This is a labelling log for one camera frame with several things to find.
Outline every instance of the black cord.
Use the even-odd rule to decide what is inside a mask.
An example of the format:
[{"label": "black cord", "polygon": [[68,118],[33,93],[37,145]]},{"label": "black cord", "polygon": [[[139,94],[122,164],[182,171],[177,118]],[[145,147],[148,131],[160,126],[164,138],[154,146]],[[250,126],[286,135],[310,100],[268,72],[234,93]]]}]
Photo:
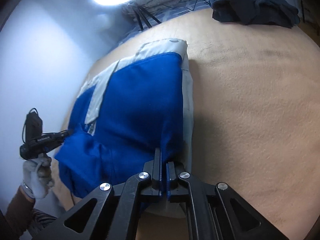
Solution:
[{"label": "black cord", "polygon": [[[30,114],[33,110],[36,111],[37,115],[39,115],[36,108],[32,108],[32,109],[29,111],[28,114]],[[23,143],[26,143],[25,140],[24,140],[24,138],[23,138],[24,129],[26,128],[26,120],[24,121],[23,128],[22,128],[22,141],[23,141]]]},{"label": "black cord", "polygon": [[[68,131],[68,129],[62,130],[62,131],[57,132],[57,133],[61,133],[61,132],[65,132],[65,131]],[[44,132],[44,133],[42,133],[41,135],[45,135],[45,134],[48,134],[48,133],[51,133],[51,132]]]},{"label": "black cord", "polygon": [[[209,5],[209,6],[211,7],[210,1],[207,1],[207,0],[203,0],[203,1],[204,1],[207,5]],[[171,6],[165,5],[165,4],[163,4],[163,3],[159,3],[158,5],[163,5],[163,6],[166,6],[166,7],[170,8],[170,9],[186,8],[186,9],[188,9],[189,11],[192,11],[192,12],[193,12],[193,11],[195,10],[195,8],[196,8],[197,2],[198,2],[198,0],[196,0],[196,3],[195,3],[195,5],[194,5],[193,9],[190,9],[190,8],[188,8],[188,7],[185,7],[185,6],[171,7]],[[144,6],[144,5],[137,5],[137,4],[132,4],[132,3],[126,4],[126,5],[141,6],[141,7],[145,8],[145,9],[150,9],[150,7],[146,7],[146,6]]]},{"label": "black cord", "polygon": [[71,191],[70,191],[70,196],[71,196],[71,199],[72,199],[72,203],[73,203],[73,205],[75,206],[76,203],[75,203],[75,200],[74,200],[74,198],[73,198],[73,194],[71,193]]},{"label": "black cord", "polygon": [[[210,2],[208,2],[207,0],[203,0],[203,1],[205,1],[205,3],[211,7]],[[160,3],[159,5],[163,5],[163,6],[166,6],[166,7],[168,7],[168,8],[171,8],[171,9],[176,9],[176,8],[186,8],[186,9],[188,9],[189,11],[192,11],[192,12],[193,12],[193,11],[195,10],[195,8],[196,8],[196,4],[197,4],[197,2],[198,2],[198,0],[196,0],[196,3],[195,3],[195,5],[194,5],[193,9],[190,9],[190,8],[188,8],[188,7],[186,7],[186,6],[170,7],[170,6],[165,5],[165,4],[163,4],[163,3]]]}]

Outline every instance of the folded dark cloth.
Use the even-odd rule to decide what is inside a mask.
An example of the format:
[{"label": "folded dark cloth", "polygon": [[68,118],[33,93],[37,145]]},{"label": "folded dark cloth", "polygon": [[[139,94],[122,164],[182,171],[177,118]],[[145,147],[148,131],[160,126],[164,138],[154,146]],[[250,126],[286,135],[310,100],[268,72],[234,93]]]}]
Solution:
[{"label": "folded dark cloth", "polygon": [[300,22],[298,9],[285,0],[210,0],[212,18],[220,22],[279,25],[292,28]]}]

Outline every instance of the black handheld device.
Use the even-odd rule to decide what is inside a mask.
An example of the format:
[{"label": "black handheld device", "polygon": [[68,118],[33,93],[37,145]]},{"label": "black handheld device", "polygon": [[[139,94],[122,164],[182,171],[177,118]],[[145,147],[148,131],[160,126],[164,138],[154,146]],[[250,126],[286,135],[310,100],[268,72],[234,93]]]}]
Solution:
[{"label": "black handheld device", "polygon": [[39,154],[48,153],[59,147],[72,130],[57,133],[42,133],[42,120],[38,111],[32,108],[26,116],[22,130],[23,145],[20,146],[20,156],[25,160],[38,158]]}]

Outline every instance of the white fabric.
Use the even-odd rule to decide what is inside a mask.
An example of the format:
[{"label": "white fabric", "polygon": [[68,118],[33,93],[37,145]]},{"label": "white fabric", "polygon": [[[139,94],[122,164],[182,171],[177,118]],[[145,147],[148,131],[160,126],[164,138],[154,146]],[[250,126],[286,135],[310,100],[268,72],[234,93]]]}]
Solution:
[{"label": "white fabric", "polygon": [[23,163],[21,186],[30,198],[42,199],[48,194],[49,188],[54,186],[50,165],[51,158],[46,154]]},{"label": "white fabric", "polygon": [[183,96],[183,141],[186,143],[187,147],[183,149],[183,155],[180,161],[183,163],[186,171],[191,173],[191,140],[193,131],[193,81],[189,71],[189,60],[187,53],[185,53],[185,56],[182,58],[181,69]]}]

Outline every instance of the black cable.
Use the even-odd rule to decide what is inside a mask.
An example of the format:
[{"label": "black cable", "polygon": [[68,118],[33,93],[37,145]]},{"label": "black cable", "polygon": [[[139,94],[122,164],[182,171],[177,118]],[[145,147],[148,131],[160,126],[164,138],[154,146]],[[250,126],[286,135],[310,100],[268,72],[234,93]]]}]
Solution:
[{"label": "black cable", "polygon": [[73,194],[71,193],[71,191],[70,191],[70,196],[71,196],[71,199],[72,199],[72,203],[73,203],[73,205],[75,206],[76,203],[75,203],[75,200],[74,200],[74,198],[73,198]]},{"label": "black cable", "polygon": [[150,12],[148,12],[145,8],[143,8],[142,6],[140,6],[139,7],[139,9],[142,11],[142,12],[144,12],[144,13],[146,13],[146,14],[148,14],[152,19],[154,19],[157,23],[161,23],[152,13],[150,13]]},{"label": "black cable", "polygon": [[[209,5],[209,6],[211,7],[210,1],[207,1],[207,0],[203,0],[203,1],[204,1],[207,5]],[[163,5],[163,6],[166,6],[166,7],[168,7],[168,8],[171,8],[171,9],[186,8],[186,9],[188,9],[188,10],[190,10],[190,11],[193,12],[193,11],[195,10],[195,8],[196,8],[197,2],[198,2],[198,0],[196,0],[196,3],[195,3],[195,5],[194,5],[193,9],[190,9],[190,8],[188,8],[188,7],[186,7],[186,6],[171,7],[171,6],[165,5],[165,4],[163,4],[163,3],[159,3],[158,5]],[[141,6],[141,7],[145,8],[145,9],[150,9],[150,7],[147,7],[147,6],[144,6],[144,5],[131,4],[131,3],[130,3],[129,5],[131,5],[131,6]]]},{"label": "black cable", "polygon": [[[28,114],[30,114],[33,110],[35,110],[36,113],[37,113],[37,115],[39,115],[39,114],[38,114],[38,111],[37,111],[37,109],[36,109],[35,107],[32,108],[32,109],[29,111]],[[23,128],[22,128],[22,141],[23,141],[23,143],[26,143],[26,142],[24,141],[24,138],[23,138],[24,129],[26,128],[26,120],[24,121]]]},{"label": "black cable", "polygon": [[[68,131],[68,129],[62,130],[62,131],[57,132],[57,133],[66,132],[66,131]],[[48,133],[51,133],[51,132],[44,132],[44,133],[42,133],[41,135],[48,134]]]},{"label": "black cable", "polygon": [[141,19],[144,21],[144,23],[146,24],[146,26],[150,29],[152,28],[150,22],[147,20],[147,18],[145,17],[145,15],[142,13],[142,10],[140,9],[140,7],[138,7],[137,13],[139,14],[139,16],[141,17]]},{"label": "black cable", "polygon": [[[210,4],[210,1],[208,2],[207,0],[203,0],[207,5],[209,5],[210,7],[211,7],[211,4]],[[193,7],[193,9],[190,9],[190,8],[188,8],[188,7],[186,7],[186,6],[177,6],[177,7],[170,7],[170,6],[168,6],[168,5],[165,5],[165,4],[163,4],[163,3],[160,3],[159,5],[163,5],[163,6],[166,6],[166,7],[168,7],[168,8],[171,8],[171,9],[176,9],[176,8],[186,8],[186,9],[188,9],[189,11],[194,11],[195,10],[195,8],[196,8],[196,4],[197,4],[197,2],[198,2],[198,0],[196,0],[196,3],[195,3],[195,5],[194,5],[194,7]]]},{"label": "black cable", "polygon": [[134,12],[136,18],[137,18],[137,21],[139,23],[139,27],[140,27],[140,30],[143,32],[143,25],[142,25],[142,22],[141,22],[141,19],[140,19],[140,16],[139,14],[137,13],[137,10],[135,8],[132,8],[132,11]]}]

